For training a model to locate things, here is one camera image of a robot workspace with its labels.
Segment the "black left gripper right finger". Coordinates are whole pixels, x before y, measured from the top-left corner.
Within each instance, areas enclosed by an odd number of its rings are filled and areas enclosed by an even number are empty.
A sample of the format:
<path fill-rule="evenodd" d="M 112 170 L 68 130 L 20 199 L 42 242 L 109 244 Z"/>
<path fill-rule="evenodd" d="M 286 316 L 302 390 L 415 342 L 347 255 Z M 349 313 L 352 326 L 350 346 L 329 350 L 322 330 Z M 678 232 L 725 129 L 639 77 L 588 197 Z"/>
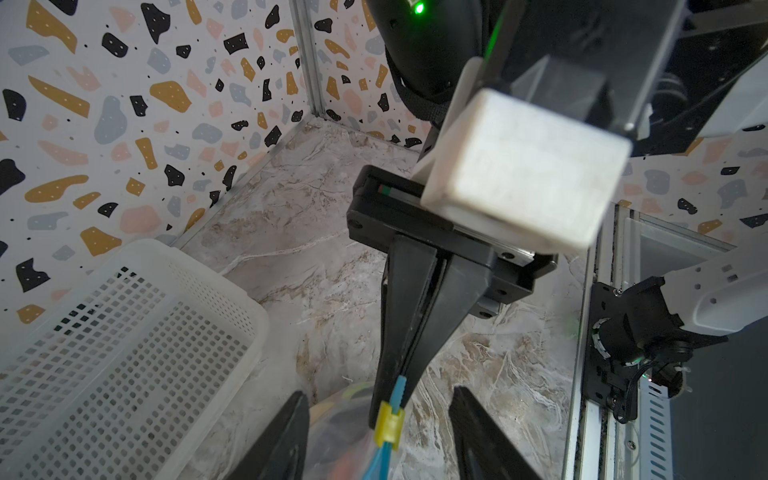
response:
<path fill-rule="evenodd" d="M 454 388 L 449 418 L 461 480 L 540 479 L 467 387 Z"/>

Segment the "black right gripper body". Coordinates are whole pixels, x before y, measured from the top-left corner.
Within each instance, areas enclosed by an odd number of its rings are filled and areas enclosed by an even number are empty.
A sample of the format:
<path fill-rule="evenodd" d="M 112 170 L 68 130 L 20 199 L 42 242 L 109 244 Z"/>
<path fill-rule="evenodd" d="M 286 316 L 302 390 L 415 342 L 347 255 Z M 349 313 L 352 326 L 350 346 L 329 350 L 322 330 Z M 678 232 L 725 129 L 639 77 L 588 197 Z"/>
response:
<path fill-rule="evenodd" d="M 558 256 L 494 246 L 421 208 L 424 187 L 373 165 L 360 171 L 347 211 L 350 238 L 383 253 L 400 234 L 443 254 L 456 254 L 492 270 L 490 286 L 469 313 L 492 318 L 533 293 L 537 279 L 557 268 Z"/>

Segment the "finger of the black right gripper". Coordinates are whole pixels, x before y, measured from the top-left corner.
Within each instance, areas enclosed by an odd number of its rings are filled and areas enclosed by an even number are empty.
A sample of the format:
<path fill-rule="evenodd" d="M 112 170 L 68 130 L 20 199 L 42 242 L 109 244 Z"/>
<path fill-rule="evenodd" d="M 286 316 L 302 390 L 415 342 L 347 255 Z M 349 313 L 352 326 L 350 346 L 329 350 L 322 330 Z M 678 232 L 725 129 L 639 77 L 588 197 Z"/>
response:
<path fill-rule="evenodd" d="M 491 268 L 463 257 L 453 256 L 441 265 L 428 287 L 424 307 L 417 314 L 415 334 L 398 373 L 406 378 L 402 407 L 408 404 L 432 359 L 485 294 L 491 280 Z"/>
<path fill-rule="evenodd" d="M 369 409 L 371 428 L 380 404 L 390 399 L 407 369 L 436 261 L 435 248 L 407 236 L 397 235 L 390 244 L 381 284 L 381 348 Z"/>

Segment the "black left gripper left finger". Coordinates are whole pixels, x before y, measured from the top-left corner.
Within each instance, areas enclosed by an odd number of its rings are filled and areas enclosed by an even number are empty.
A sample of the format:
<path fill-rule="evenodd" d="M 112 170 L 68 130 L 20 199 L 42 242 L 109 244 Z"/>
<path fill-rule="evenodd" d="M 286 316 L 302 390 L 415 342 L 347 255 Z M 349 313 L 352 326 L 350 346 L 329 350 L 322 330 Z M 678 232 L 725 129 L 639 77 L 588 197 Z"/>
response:
<path fill-rule="evenodd" d="M 308 398 L 303 392 L 295 391 L 227 479 L 301 479 L 307 451 L 309 421 Z"/>

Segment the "clear zip top bag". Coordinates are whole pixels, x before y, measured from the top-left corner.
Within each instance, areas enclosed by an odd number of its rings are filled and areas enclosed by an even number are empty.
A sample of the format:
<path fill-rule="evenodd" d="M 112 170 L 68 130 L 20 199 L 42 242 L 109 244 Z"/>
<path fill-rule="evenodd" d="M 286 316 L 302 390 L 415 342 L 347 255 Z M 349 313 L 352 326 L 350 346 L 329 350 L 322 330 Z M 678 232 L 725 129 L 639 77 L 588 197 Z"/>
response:
<path fill-rule="evenodd" d="M 406 415 L 407 380 L 387 400 L 373 399 L 371 382 L 347 386 L 310 408 L 306 479 L 387 479 Z"/>

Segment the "white plastic basket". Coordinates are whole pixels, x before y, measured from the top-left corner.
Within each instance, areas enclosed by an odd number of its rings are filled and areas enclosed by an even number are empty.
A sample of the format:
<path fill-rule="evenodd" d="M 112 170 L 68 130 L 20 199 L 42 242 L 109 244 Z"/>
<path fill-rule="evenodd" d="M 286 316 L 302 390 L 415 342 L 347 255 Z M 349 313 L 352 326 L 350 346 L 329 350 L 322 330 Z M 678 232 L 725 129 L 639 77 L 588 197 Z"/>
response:
<path fill-rule="evenodd" d="M 259 361 L 266 310 L 182 251 L 121 248 L 1 357 L 5 479 L 174 479 Z"/>

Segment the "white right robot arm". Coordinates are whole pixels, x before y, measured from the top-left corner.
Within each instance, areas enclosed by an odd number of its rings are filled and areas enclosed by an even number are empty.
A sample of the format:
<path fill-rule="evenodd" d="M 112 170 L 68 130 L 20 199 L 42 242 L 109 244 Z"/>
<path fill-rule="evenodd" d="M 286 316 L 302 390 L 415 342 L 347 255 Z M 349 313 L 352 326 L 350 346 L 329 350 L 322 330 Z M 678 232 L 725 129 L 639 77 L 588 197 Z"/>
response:
<path fill-rule="evenodd" d="M 749 1 L 375 1 L 431 131 L 411 178 L 364 167 L 350 237 L 386 255 L 368 421 L 406 406 L 468 315 L 532 294 L 597 237 L 632 155 L 679 153 L 767 57 Z"/>

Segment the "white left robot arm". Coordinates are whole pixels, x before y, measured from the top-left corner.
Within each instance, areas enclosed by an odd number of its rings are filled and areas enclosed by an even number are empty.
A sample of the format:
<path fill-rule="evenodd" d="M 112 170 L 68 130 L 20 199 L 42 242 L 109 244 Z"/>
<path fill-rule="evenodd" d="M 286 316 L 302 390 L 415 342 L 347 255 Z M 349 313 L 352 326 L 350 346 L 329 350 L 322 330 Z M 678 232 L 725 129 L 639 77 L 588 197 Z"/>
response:
<path fill-rule="evenodd" d="M 369 428 L 375 453 L 347 449 L 328 479 L 387 479 L 406 405 L 437 352 L 490 286 L 491 270 L 396 235 L 382 281 L 381 351 Z M 621 293 L 592 286 L 581 399 L 619 423 L 638 415 L 643 376 L 682 364 L 696 348 L 726 340 L 767 317 L 767 245 L 734 249 L 699 265 L 652 277 Z M 462 479 L 538 479 L 466 387 L 450 406 Z M 309 479 L 307 397 L 292 394 L 229 479 Z"/>

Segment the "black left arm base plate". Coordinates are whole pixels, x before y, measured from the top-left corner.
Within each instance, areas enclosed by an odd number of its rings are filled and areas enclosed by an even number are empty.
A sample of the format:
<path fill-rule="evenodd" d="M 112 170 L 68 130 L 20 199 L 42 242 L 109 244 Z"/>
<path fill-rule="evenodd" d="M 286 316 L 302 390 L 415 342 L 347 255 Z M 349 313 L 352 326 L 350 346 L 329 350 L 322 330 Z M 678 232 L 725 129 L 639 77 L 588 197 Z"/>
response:
<path fill-rule="evenodd" d="M 626 424 L 637 418 L 638 382 L 644 353 L 628 332 L 625 302 L 596 282 L 590 290 L 582 396 Z"/>

